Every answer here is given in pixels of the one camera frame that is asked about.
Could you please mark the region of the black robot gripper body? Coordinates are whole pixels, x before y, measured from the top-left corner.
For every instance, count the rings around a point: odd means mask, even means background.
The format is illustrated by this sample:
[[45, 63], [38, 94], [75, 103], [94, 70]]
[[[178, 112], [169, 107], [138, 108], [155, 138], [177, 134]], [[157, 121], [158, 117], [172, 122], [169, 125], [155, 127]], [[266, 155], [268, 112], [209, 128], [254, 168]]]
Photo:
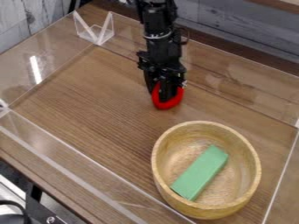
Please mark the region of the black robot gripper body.
[[146, 49], [137, 53], [138, 68], [145, 72], [147, 81], [185, 80], [188, 72], [182, 63], [184, 41], [182, 29], [166, 27], [165, 29], [145, 29]]

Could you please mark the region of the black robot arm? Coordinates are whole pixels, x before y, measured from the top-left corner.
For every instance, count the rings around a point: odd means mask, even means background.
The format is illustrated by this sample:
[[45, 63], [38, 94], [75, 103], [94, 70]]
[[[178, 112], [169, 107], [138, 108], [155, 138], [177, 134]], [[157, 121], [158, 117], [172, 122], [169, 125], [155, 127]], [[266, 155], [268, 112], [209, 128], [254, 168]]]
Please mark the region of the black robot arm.
[[145, 27], [146, 50], [139, 51], [138, 67], [145, 71], [150, 94], [158, 92], [160, 102], [170, 102], [186, 82], [182, 63], [182, 29], [174, 24], [178, 6], [174, 0], [137, 0], [138, 16]]

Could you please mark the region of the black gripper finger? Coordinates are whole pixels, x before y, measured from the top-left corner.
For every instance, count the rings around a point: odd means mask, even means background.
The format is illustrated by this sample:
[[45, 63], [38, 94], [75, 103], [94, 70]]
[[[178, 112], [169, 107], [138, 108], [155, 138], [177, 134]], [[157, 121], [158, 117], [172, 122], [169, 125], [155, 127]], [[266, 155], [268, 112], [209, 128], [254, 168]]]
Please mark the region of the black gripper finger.
[[160, 81], [160, 74], [157, 72], [145, 71], [145, 82], [149, 92], [154, 91], [158, 81]]
[[162, 102], [169, 102], [177, 96], [178, 88], [184, 87], [185, 73], [164, 70], [160, 76], [160, 83], [160, 99]]

